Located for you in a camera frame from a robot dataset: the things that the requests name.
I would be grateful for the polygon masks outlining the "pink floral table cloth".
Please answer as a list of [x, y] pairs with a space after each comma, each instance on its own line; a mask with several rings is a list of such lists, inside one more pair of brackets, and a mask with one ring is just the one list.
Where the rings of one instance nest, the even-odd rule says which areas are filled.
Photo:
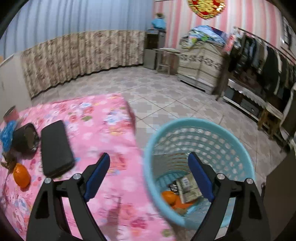
[[[31, 176], [20, 188], [1, 167], [1, 240], [27, 240], [30, 214], [46, 177], [41, 156], [41, 131], [62, 120], [75, 165], [53, 181], [70, 179], [95, 164], [103, 153], [110, 167], [94, 198], [87, 203], [105, 240], [175, 240], [172, 228], [153, 206], [144, 182], [142, 151], [135, 140], [135, 116], [120, 94], [88, 96], [41, 104], [20, 112], [21, 126], [32, 123], [40, 136], [36, 153], [19, 157]], [[70, 203], [63, 205], [71, 233], [81, 240]]]

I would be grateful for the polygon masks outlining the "clothes rack with dark clothes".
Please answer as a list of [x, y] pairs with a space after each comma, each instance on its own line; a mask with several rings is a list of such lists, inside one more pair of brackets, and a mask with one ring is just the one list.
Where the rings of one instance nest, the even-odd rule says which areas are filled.
[[261, 37], [234, 27], [224, 49], [218, 98], [267, 127], [270, 138], [295, 133], [295, 61]]

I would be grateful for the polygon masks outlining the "pink metal mug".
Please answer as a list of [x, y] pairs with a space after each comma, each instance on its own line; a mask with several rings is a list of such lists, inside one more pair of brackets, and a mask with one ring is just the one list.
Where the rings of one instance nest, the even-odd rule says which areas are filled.
[[19, 118], [19, 113], [15, 105], [9, 108], [3, 116], [5, 123], [9, 123], [10, 121], [18, 121]]

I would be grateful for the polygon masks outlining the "grey water dispenser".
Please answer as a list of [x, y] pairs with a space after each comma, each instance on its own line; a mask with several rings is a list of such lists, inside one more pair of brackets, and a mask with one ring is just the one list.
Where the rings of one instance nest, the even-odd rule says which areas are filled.
[[157, 62], [157, 49], [163, 48], [166, 40], [166, 31], [149, 29], [145, 34], [144, 67], [154, 70]]

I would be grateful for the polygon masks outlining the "pile of colourful bedding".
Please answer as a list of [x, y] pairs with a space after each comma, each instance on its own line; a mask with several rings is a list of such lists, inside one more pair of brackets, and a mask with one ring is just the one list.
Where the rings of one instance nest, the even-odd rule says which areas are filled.
[[182, 48], [194, 48], [199, 42], [206, 42], [223, 47], [226, 44], [227, 34], [219, 29], [207, 25], [198, 25], [192, 28], [180, 39]]

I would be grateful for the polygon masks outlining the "patterned cloth covered cabinet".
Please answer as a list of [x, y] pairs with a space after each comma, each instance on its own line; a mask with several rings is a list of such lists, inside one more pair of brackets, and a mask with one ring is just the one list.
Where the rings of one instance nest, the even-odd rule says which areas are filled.
[[223, 63], [222, 50], [220, 44], [212, 41], [198, 41], [190, 49], [182, 48], [177, 69], [178, 80], [213, 94]]

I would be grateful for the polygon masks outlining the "orange peel in basket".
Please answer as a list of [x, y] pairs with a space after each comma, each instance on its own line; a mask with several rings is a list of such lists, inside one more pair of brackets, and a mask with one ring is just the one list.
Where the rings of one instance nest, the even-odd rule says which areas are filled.
[[162, 198], [167, 202], [167, 204], [172, 208], [172, 209], [188, 209], [192, 205], [196, 203], [196, 200], [193, 200], [188, 203], [182, 203], [180, 197], [173, 193], [172, 191], [164, 191], [162, 192]]

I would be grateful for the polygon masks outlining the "black rectangular case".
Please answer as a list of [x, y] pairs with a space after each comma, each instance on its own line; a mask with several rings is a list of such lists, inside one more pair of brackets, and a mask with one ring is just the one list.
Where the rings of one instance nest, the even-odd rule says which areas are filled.
[[43, 173], [46, 177], [59, 177], [74, 167], [75, 159], [62, 120], [42, 129], [41, 156]]

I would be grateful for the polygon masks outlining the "light blue plastic basket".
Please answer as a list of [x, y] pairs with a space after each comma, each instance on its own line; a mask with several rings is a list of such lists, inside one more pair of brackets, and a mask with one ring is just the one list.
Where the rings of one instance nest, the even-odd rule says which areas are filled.
[[161, 197], [170, 184], [190, 173], [191, 152], [230, 180], [255, 180], [256, 176], [248, 151], [223, 127], [200, 118], [181, 118], [160, 127], [144, 151], [147, 191], [162, 217], [188, 230], [197, 230], [210, 207], [206, 198], [199, 198], [185, 215], [179, 215]]

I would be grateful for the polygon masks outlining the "red gold heart decoration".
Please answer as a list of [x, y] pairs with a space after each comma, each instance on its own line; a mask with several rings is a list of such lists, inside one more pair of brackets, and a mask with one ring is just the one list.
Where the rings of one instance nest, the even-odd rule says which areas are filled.
[[208, 20], [224, 11], [225, 0], [187, 0], [189, 8], [200, 18]]

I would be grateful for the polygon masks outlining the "blue plastic bag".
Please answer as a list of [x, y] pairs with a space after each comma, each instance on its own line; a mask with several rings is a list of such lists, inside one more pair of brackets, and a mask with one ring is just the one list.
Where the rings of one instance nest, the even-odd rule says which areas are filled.
[[1, 142], [3, 147], [3, 152], [7, 153], [12, 145], [13, 133], [16, 129], [18, 122], [16, 120], [12, 120], [6, 124], [6, 126], [1, 131]]

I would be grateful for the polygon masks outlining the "paper trash in basket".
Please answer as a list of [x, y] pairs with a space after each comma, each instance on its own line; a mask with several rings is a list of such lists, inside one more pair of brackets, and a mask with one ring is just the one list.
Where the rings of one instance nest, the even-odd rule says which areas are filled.
[[202, 197], [202, 193], [193, 174], [178, 178], [169, 185], [172, 192], [179, 195], [182, 204], [189, 203]]

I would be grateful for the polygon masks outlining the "orange peel piece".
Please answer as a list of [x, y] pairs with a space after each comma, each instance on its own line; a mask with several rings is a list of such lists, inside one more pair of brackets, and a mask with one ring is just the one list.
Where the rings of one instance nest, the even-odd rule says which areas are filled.
[[29, 175], [27, 168], [20, 163], [16, 163], [14, 170], [13, 170], [13, 177], [14, 177], [16, 184], [20, 188], [26, 188], [30, 184], [30, 181], [31, 181], [31, 176]]

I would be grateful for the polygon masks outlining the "white floor cabinet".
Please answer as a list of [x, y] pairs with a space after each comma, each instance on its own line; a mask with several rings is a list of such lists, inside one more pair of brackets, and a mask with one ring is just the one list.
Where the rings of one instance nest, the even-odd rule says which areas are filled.
[[22, 111], [32, 106], [31, 97], [23, 75], [20, 53], [11, 55], [1, 63], [0, 83], [1, 121], [3, 121], [4, 114], [12, 106], [16, 106], [17, 111]]

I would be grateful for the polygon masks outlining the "small wooden stool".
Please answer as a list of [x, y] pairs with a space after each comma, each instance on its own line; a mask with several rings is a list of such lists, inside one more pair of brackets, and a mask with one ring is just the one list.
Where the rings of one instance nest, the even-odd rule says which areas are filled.
[[159, 48], [156, 51], [156, 71], [167, 75], [178, 73], [181, 51], [174, 48]]

